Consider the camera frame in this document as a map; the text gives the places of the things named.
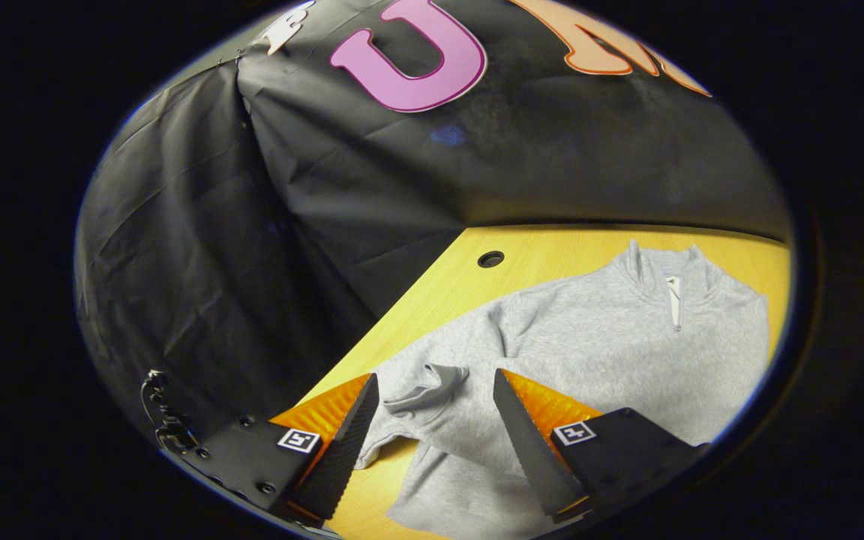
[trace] black tarp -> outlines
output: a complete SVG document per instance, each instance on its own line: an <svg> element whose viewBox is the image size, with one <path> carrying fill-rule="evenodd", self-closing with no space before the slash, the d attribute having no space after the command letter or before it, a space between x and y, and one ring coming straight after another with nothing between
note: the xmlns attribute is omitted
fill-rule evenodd
<svg viewBox="0 0 864 540"><path fill-rule="evenodd" d="M434 47L380 20L390 4L312 4L283 50L258 40L162 91L110 144L79 216L76 303L100 376L148 435L148 369L206 424L290 407L466 227L790 238L774 178L716 100L638 69L579 73L506 0L436 1L484 46L486 73L436 109L386 109L329 57L371 28L403 72L432 71Z"/></svg>

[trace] square tag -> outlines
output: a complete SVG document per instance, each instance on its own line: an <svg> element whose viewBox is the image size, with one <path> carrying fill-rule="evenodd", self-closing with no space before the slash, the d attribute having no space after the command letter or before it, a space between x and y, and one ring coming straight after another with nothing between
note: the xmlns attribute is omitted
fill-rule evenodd
<svg viewBox="0 0 864 540"><path fill-rule="evenodd" d="M589 426L586 426L585 421L576 421L575 424L556 427L554 431L562 444L566 446L596 438L596 434L589 429Z"/></svg>
<svg viewBox="0 0 864 540"><path fill-rule="evenodd" d="M278 441L278 445L296 452L302 452L302 454L308 454L308 452L312 452L312 447L315 446L318 440L318 433L308 433L308 431L292 428L292 430L286 431L281 441Z"/></svg>

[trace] wooden table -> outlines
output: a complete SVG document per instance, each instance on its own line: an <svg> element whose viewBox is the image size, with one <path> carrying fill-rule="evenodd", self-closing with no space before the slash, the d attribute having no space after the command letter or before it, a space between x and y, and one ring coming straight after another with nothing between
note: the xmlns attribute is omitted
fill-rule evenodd
<svg viewBox="0 0 864 540"><path fill-rule="evenodd" d="M695 244L730 276L766 294L770 355L775 352L788 307L788 246L740 233L678 226L489 226L466 229L302 401L370 372L422 335L480 305L606 266L628 249L631 239L643 249L685 250ZM490 251L504 253L505 260L481 268L479 257ZM442 538L405 529L385 516L397 499L416 444L399 438L384 445L370 467L353 471L326 525L349 540Z"/></svg>

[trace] zipper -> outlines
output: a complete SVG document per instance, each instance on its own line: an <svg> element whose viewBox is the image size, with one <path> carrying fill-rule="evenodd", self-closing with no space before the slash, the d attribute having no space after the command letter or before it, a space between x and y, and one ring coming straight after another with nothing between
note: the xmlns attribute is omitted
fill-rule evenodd
<svg viewBox="0 0 864 540"><path fill-rule="evenodd" d="M672 332L681 332L680 314L682 312L682 280L679 276L665 276L669 289L669 310L672 313Z"/></svg>

